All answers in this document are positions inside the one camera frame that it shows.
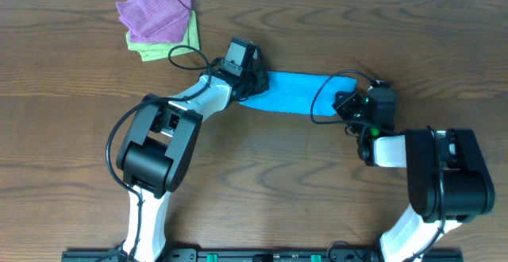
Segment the blue microfiber cloth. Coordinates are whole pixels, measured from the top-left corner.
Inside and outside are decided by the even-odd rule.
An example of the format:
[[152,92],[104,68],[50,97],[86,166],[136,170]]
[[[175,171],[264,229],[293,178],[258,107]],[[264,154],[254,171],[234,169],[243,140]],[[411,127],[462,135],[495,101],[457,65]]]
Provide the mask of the blue microfiber cloth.
[[[311,103],[322,84],[329,78],[326,75],[310,75],[281,71],[269,71],[269,90],[253,95],[240,102],[249,108],[280,113],[310,115]],[[318,95],[313,114],[333,116],[334,95],[338,91],[353,92],[357,80],[344,76],[331,79]]]

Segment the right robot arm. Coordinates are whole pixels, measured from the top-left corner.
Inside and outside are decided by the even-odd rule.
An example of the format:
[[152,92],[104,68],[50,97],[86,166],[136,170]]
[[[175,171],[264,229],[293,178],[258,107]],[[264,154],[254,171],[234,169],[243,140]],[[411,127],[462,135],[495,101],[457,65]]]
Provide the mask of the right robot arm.
[[394,131],[396,94],[382,87],[366,96],[337,92],[333,108],[356,136],[368,166],[403,168],[410,204],[370,249],[353,249],[360,261],[461,261],[457,250],[435,250],[447,232],[491,212],[495,188],[470,129],[432,127]]

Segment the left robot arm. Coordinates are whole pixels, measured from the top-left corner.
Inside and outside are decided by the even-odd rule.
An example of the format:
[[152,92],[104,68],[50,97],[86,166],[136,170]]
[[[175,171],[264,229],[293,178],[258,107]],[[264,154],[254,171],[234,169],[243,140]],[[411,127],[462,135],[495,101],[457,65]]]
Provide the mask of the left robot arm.
[[166,245],[164,223],[171,194],[190,167],[202,123],[232,102],[269,88],[263,64],[242,67],[221,60],[180,94],[149,94],[128,112],[131,125],[110,168],[122,172],[129,192],[129,228],[121,261],[156,261]]

